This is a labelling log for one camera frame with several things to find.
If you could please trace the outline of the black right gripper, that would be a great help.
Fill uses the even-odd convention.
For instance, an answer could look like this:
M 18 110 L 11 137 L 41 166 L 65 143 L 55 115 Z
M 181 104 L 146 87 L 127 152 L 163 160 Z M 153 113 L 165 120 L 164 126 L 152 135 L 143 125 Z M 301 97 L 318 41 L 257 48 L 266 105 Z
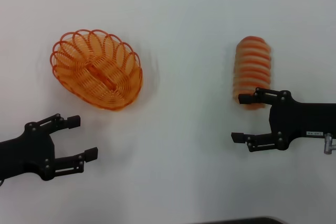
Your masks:
M 240 104 L 268 104 L 271 133 L 249 135 L 232 133 L 234 143 L 246 144 L 250 152 L 286 150 L 300 137 L 324 139 L 324 149 L 335 149 L 335 104 L 302 103 L 289 91 L 257 87 L 253 94 L 239 94 Z

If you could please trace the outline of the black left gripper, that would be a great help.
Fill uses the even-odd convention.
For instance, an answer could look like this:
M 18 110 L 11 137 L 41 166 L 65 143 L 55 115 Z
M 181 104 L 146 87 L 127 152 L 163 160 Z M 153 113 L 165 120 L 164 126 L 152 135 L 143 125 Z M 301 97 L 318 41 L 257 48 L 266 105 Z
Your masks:
M 29 122 L 17 138 L 1 142 L 1 180 L 24 173 L 37 174 L 42 180 L 84 172 L 85 163 L 98 158 L 98 148 L 56 158 L 51 133 L 79 127 L 79 115 L 64 119 L 59 113 L 38 122 Z

